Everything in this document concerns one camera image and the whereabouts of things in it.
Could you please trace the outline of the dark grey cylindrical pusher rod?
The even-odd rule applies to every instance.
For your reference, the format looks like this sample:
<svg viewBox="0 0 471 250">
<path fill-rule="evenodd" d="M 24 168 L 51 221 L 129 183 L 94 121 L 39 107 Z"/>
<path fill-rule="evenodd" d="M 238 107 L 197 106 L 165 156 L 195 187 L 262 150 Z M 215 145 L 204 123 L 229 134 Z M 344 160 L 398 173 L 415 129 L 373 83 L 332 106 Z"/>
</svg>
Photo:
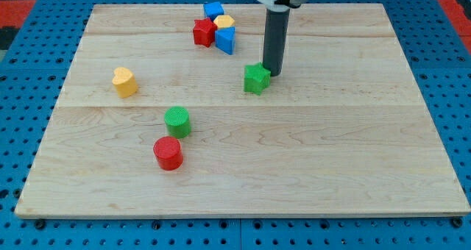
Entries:
<svg viewBox="0 0 471 250">
<path fill-rule="evenodd" d="M 283 67 L 289 15 L 290 10 L 266 10 L 262 64 L 271 76 L 279 76 Z"/>
</svg>

